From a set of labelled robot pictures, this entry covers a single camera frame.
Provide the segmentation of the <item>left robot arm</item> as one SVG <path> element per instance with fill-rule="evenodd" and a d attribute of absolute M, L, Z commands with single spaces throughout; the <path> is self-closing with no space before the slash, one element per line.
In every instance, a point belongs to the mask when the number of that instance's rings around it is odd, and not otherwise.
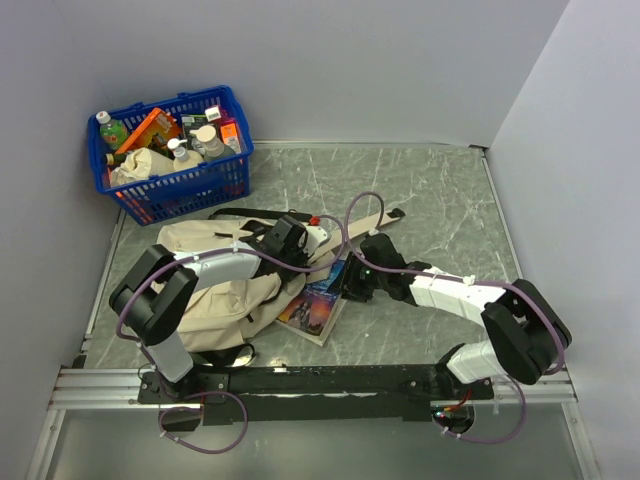
<path fill-rule="evenodd" d="M 292 214 L 170 225 L 111 293 L 116 332 L 142 351 L 160 391 L 187 401 L 200 372 L 229 365 L 216 357 L 247 347 L 302 292 L 330 238 Z"/>

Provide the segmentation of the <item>blue Jane Eyre book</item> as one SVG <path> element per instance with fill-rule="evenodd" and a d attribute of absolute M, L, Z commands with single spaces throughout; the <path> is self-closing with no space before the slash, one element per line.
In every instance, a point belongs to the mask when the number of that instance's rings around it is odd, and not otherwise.
<path fill-rule="evenodd" d="M 277 317 L 276 324 L 323 347 L 347 303 L 339 288 L 344 266 L 345 261 L 338 260 L 325 280 L 307 284 Z"/>

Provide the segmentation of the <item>cream canvas backpack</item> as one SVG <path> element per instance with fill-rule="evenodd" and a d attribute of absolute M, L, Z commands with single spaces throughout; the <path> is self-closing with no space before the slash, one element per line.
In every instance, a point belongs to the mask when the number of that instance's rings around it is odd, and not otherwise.
<path fill-rule="evenodd" d="M 250 235 L 257 227 L 271 226 L 257 217 L 186 220 L 160 229 L 157 243 L 176 254 L 225 248 Z M 328 268 L 296 273 L 287 283 L 276 274 L 200 287 L 191 296 L 178 326 L 190 353 L 222 351 L 240 346 L 276 321 L 303 288 L 329 278 Z"/>

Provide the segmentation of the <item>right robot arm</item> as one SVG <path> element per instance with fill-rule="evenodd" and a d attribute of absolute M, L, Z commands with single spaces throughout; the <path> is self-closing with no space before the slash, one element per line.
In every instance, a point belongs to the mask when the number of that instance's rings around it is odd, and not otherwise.
<path fill-rule="evenodd" d="M 436 384 L 448 398 L 495 376 L 534 385 L 563 368 L 572 342 L 568 328 L 531 282 L 478 281 L 430 263 L 407 262 L 382 233 L 348 254 L 340 290 L 359 302 L 382 290 L 395 301 L 441 310 L 482 327 L 485 340 L 456 346 L 440 360 Z"/>

